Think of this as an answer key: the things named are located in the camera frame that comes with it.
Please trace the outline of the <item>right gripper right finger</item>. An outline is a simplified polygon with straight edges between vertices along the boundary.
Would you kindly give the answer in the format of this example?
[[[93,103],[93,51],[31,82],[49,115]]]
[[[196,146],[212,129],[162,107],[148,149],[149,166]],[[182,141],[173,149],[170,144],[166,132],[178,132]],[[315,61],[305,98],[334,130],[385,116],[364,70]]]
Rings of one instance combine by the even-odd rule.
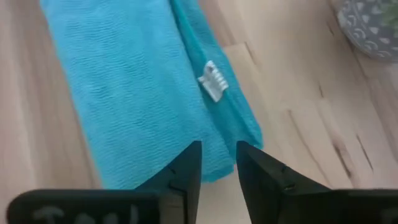
[[[245,141],[239,183],[252,223],[397,224],[396,189],[330,189]]]

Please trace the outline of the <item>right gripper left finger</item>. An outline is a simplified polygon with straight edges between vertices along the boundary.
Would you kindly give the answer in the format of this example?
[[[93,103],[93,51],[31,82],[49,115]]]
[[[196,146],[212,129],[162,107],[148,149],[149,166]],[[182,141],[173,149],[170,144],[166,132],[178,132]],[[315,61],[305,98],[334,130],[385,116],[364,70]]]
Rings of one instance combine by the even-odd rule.
[[[195,223],[201,186],[201,142],[133,190],[37,189],[13,199],[9,224]]]

